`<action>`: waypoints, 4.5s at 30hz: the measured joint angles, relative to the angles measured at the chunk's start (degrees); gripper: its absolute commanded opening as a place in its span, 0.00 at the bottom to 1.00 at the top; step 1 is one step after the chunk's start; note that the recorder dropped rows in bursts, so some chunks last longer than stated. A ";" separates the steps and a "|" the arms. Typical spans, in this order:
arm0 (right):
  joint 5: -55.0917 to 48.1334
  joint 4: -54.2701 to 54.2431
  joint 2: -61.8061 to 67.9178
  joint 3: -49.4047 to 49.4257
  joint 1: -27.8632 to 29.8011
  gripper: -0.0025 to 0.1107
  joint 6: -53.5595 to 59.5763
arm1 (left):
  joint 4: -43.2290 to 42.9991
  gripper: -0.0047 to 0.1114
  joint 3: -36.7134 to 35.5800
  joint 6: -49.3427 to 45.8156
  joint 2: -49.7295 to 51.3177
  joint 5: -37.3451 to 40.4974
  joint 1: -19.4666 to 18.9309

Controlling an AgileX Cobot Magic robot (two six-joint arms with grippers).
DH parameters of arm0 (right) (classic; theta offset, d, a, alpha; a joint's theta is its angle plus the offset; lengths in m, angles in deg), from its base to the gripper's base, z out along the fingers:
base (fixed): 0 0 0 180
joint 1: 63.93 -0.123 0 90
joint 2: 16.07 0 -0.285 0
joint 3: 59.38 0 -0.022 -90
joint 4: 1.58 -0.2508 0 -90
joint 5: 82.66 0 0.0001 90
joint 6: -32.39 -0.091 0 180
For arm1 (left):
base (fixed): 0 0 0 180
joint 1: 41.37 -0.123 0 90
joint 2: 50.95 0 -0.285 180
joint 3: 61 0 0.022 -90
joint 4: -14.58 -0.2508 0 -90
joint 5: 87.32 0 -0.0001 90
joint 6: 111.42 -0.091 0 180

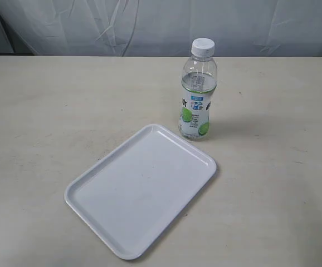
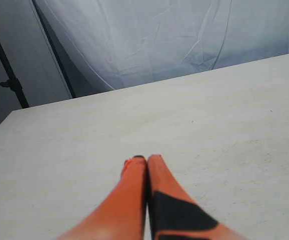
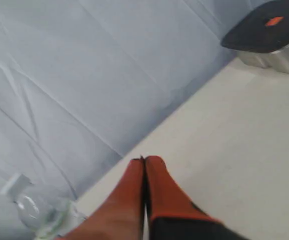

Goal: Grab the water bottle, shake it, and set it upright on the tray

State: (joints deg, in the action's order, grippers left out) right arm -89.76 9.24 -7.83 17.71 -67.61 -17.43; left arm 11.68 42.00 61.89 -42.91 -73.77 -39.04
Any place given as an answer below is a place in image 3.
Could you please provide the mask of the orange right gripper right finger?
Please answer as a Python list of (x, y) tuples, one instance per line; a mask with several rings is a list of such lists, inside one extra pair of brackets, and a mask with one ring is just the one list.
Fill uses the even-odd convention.
[(175, 182), (161, 157), (148, 156), (144, 165), (149, 239), (244, 239), (201, 210)]

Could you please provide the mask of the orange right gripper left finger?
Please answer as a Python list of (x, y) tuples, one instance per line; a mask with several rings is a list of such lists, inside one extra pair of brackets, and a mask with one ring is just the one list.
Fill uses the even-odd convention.
[(102, 205), (61, 239), (141, 240), (144, 229), (144, 177), (144, 159), (131, 160)]

